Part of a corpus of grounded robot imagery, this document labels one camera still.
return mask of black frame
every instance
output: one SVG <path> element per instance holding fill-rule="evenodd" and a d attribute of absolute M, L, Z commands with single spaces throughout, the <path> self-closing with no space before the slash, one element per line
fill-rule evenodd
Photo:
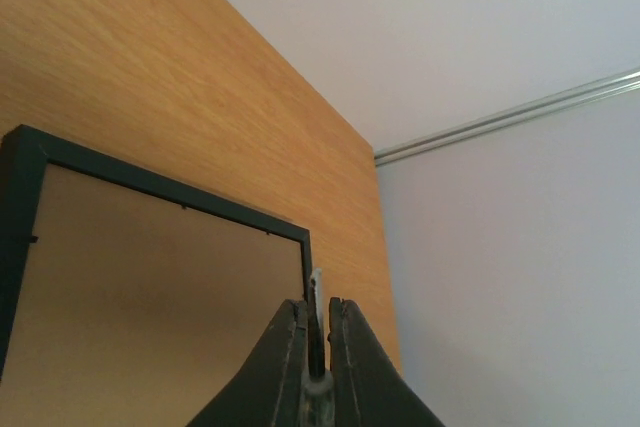
<path fill-rule="evenodd" d="M 307 229 L 217 195 L 136 167 L 73 142 L 21 125 L 0 147 L 0 379 L 7 356 L 33 226 L 48 164 L 136 190 L 185 208 L 294 240 L 302 254 L 304 300 L 311 275 L 311 237 Z"/>

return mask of wood grain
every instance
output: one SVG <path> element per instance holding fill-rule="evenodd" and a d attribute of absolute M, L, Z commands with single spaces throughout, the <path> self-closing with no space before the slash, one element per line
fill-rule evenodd
<path fill-rule="evenodd" d="M 399 365 L 371 147 L 226 0 L 1 0 L 25 123 L 290 219 Z"/>

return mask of tan panel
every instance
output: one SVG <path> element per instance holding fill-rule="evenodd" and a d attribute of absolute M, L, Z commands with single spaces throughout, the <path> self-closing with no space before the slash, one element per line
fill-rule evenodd
<path fill-rule="evenodd" d="M 185 425 L 286 298 L 300 244 L 49 167 L 0 425 Z"/>
<path fill-rule="evenodd" d="M 371 147 L 225 0 L 0 2 L 0 132 L 30 124 L 310 229 L 326 298 L 357 300 L 398 363 Z"/>

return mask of white surface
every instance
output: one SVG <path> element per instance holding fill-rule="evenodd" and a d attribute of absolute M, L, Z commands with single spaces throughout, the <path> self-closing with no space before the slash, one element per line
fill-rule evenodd
<path fill-rule="evenodd" d="M 447 427 L 640 425 L 640 93 L 379 169 L 404 372 Z"/>
<path fill-rule="evenodd" d="M 640 66 L 638 0 L 229 0 L 375 150 Z"/>

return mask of metal strip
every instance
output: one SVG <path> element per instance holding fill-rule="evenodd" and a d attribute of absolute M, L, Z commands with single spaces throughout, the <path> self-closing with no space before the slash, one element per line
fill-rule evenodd
<path fill-rule="evenodd" d="M 467 124 L 412 140 L 375 154 L 376 167 L 413 157 L 445 145 L 471 139 L 494 130 L 526 122 L 571 107 L 586 105 L 640 88 L 640 68 L 549 95 L 542 99 L 503 110 Z"/>

